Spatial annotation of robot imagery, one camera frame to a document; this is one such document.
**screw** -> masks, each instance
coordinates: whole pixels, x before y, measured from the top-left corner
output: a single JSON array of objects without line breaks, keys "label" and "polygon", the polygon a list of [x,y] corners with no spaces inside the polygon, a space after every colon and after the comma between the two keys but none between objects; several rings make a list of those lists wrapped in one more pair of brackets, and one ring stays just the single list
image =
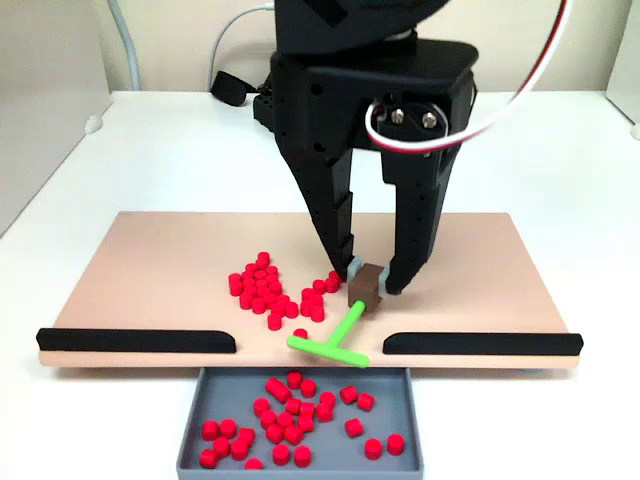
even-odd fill
[{"label": "screw", "polygon": [[393,112],[391,112],[391,121],[396,125],[400,125],[404,121],[404,112],[396,108]]},{"label": "screw", "polygon": [[437,124],[438,124],[438,119],[433,113],[427,112],[422,116],[422,126],[424,128],[433,128]]}]

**brown cube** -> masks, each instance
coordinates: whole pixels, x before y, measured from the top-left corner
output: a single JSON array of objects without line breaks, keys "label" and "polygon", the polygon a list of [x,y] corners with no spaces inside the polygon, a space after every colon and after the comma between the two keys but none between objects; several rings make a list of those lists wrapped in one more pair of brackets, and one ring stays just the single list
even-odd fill
[{"label": "brown cube", "polygon": [[366,312],[372,312],[380,304],[382,298],[378,293],[378,277],[384,267],[365,263],[349,283],[349,306],[356,300],[362,300],[367,306]]}]

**green t-shaped tool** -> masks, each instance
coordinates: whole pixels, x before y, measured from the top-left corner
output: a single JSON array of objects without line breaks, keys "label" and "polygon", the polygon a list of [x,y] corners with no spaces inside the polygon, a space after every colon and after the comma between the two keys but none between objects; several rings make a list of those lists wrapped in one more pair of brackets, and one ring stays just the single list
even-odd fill
[{"label": "green t-shaped tool", "polygon": [[290,335],[287,338],[287,345],[294,350],[330,358],[331,360],[348,363],[360,368],[367,368],[369,366],[369,357],[362,353],[339,348],[340,343],[356,324],[366,307],[363,301],[357,300],[325,343]]}]

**gray bin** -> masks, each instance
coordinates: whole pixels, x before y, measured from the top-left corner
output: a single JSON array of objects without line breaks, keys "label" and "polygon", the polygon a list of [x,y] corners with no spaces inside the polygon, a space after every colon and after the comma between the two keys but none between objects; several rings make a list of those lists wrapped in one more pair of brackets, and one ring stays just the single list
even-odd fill
[{"label": "gray bin", "polygon": [[[271,377],[286,384],[286,375],[293,370],[311,378],[317,385],[313,398],[303,399],[299,391],[294,391],[296,398],[317,404],[322,392],[331,391],[337,397],[333,421],[319,423],[314,418],[314,431],[305,434],[300,443],[312,451],[312,462],[307,468],[295,466],[294,447],[291,446],[289,464],[275,465],[271,455],[273,444],[267,440],[259,419],[253,414],[253,401],[258,397],[269,399],[276,413],[284,411],[284,406],[266,393],[264,386]],[[339,391],[348,385],[375,397],[371,412],[364,412],[355,404],[345,405],[340,400]],[[238,428],[249,427],[256,431],[256,441],[247,458],[259,458],[264,470],[244,470],[246,460],[237,462],[231,457],[221,460],[212,470],[200,466],[200,453],[211,448],[211,442],[202,440],[202,424],[206,420],[220,422],[225,418],[233,418]],[[344,430],[345,421],[351,418],[359,418],[364,426],[364,434],[355,439],[349,438]],[[402,455],[392,456],[386,451],[386,439],[391,433],[404,437]],[[378,438],[383,444],[384,451],[379,460],[368,460],[364,455],[364,443],[371,437]],[[409,369],[203,368],[180,447],[177,470],[180,480],[271,480],[280,476],[303,480],[421,479],[423,463]]]}]

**white tabletop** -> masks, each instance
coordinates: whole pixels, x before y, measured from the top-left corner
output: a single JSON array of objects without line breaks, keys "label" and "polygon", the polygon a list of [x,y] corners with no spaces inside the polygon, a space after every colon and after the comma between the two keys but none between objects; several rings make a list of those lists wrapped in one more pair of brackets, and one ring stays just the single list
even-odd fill
[{"label": "white tabletop", "polygon": [[[506,99],[480,95],[474,118]],[[601,93],[535,93],[463,147],[445,211],[509,212],[585,347],[573,372],[415,371],[425,478],[638,471],[640,142],[630,126]],[[374,153],[354,155],[352,190],[354,211],[394,208]],[[0,239],[0,478],[176,478],[195,369],[38,363],[37,330],[53,324],[120,210],[304,203],[250,106],[205,93],[114,93],[104,127]]]}]

